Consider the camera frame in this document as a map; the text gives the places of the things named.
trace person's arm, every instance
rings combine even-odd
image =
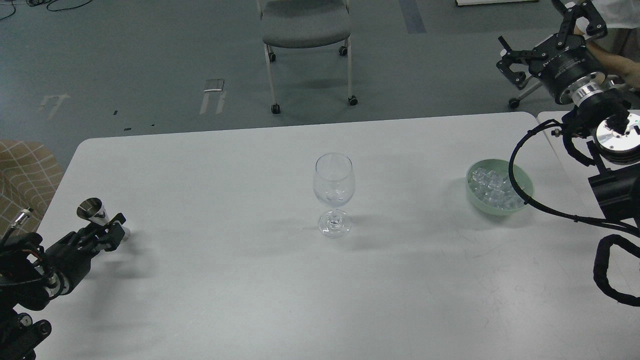
[[[578,28],[574,29],[574,33],[584,35]],[[612,54],[594,42],[587,42],[587,48],[609,72],[622,77],[628,86],[640,89],[640,63]]]

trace white sleeve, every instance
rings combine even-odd
[[[608,28],[640,28],[640,0],[593,0],[593,5]],[[575,24],[585,33],[589,22],[581,17]]]

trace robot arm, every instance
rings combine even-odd
[[[44,309],[51,300],[71,293],[91,269],[91,260],[102,250],[114,251],[129,236],[119,213],[109,220],[99,199],[84,201],[77,210],[89,220],[46,251],[37,233],[10,236],[29,216],[23,211],[0,241],[0,360],[35,359],[34,348],[51,333],[47,320],[33,323],[13,308]]]
[[[562,117],[562,123],[549,120],[529,131],[516,146],[509,162],[509,178],[518,194],[534,208],[572,219],[575,222],[615,229],[640,237],[640,117],[630,114],[630,107],[617,88],[607,87],[606,71],[600,62],[587,50],[582,36],[574,35],[575,22],[580,17],[589,20],[587,34],[599,38],[607,34],[607,26],[590,0],[565,7],[560,0],[552,0],[563,15],[558,33],[547,38],[530,51],[514,51],[504,38],[499,42],[505,51],[496,66],[515,86],[525,86],[525,72],[514,72],[511,66],[521,64],[528,67],[547,88],[558,104],[574,104],[572,111]],[[604,219],[579,217],[550,209],[528,196],[517,185],[513,177],[513,162],[516,153],[530,137],[544,129],[559,127],[553,133],[563,137],[567,153],[585,166],[594,165],[599,174],[589,178],[589,184],[604,214]],[[588,141],[589,155],[578,151],[574,139]],[[626,167],[611,170],[603,159]],[[623,220],[632,219],[633,227]],[[607,279],[609,249],[618,245],[640,258],[640,247],[619,235],[608,236],[600,241],[596,253],[593,276],[596,285],[618,302],[640,306],[640,298],[622,294],[612,289]]]

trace gray floor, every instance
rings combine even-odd
[[[346,102],[337,45],[277,49],[279,115],[254,0],[94,0],[66,12],[19,4],[0,21],[0,138],[43,142],[66,168],[87,138],[505,112],[518,91],[495,67],[497,37],[531,49],[562,20],[547,0],[416,0],[419,13],[403,13],[412,1],[352,1],[357,106]],[[10,11],[0,6],[0,17]],[[410,33],[406,19],[422,19],[425,32]],[[201,115],[211,78],[225,79],[226,99],[217,113],[212,94]],[[518,111],[563,109],[538,90]]]

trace green bowl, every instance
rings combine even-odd
[[[487,160],[478,161],[477,163],[471,165],[469,170],[467,170],[467,181],[465,185],[467,187],[467,197],[475,207],[477,207],[478,209],[480,209],[481,211],[487,214],[497,215],[497,216],[507,216],[517,211],[520,211],[522,208],[527,206],[527,205],[524,205],[517,209],[500,209],[500,208],[496,208],[494,206],[483,203],[482,200],[476,197],[476,195],[471,190],[471,186],[470,186],[471,174],[477,168],[485,168],[487,170],[493,170],[493,171],[496,171],[500,176],[508,176],[509,162],[504,160],[498,160],[498,159],[487,159]],[[518,184],[520,185],[520,187],[524,187],[525,192],[530,196],[533,196],[534,194],[533,183],[531,182],[531,178],[527,175],[527,173],[525,173],[524,170],[522,170],[518,165],[514,164],[513,175],[516,177],[516,181],[518,181]]]

